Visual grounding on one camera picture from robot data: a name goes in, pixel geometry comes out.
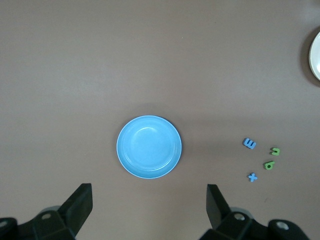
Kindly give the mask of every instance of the screw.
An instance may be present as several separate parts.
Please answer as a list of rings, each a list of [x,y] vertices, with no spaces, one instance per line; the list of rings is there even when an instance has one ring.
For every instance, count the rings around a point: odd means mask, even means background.
[[[277,221],[276,225],[278,226],[278,228],[283,229],[283,230],[289,230],[289,226],[284,223],[283,221]]]
[[[49,218],[51,218],[51,214],[50,213],[47,213],[47,214],[45,214],[45,215],[43,215],[41,217],[42,220],[49,219]]]
[[[243,216],[241,213],[236,213],[234,215],[234,218],[240,221],[244,221],[246,219],[245,216]]]
[[[2,222],[0,222],[0,228],[6,226],[7,224],[8,224],[7,221],[2,221]]]

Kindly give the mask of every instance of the white plate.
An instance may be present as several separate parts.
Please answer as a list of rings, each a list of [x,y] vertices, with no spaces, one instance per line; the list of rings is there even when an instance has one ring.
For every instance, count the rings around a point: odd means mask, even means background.
[[[320,32],[315,37],[311,45],[309,63],[313,74],[320,80]]]

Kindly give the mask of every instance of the gray table surface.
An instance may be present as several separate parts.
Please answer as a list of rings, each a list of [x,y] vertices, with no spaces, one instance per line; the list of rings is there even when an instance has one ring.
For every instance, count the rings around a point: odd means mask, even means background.
[[[258,222],[320,239],[319,13],[319,0],[0,1],[0,217],[21,224],[92,183],[78,240],[197,240],[217,184]],[[141,115],[182,138],[158,179],[117,157]]]

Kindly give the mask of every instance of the plastic plate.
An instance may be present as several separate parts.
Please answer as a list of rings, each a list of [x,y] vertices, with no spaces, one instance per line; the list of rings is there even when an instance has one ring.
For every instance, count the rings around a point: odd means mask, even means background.
[[[146,115],[121,130],[116,151],[123,167],[143,179],[160,178],[178,163],[182,143],[176,128],[159,116]]]

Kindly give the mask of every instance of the plate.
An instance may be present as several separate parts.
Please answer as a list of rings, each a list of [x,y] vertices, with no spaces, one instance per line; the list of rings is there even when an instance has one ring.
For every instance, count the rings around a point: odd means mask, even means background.
[[[310,47],[309,63],[313,74],[320,80],[320,32]]]
[[[121,130],[116,151],[122,166],[134,176],[156,179],[177,165],[182,142],[177,129],[159,116],[139,116]]]

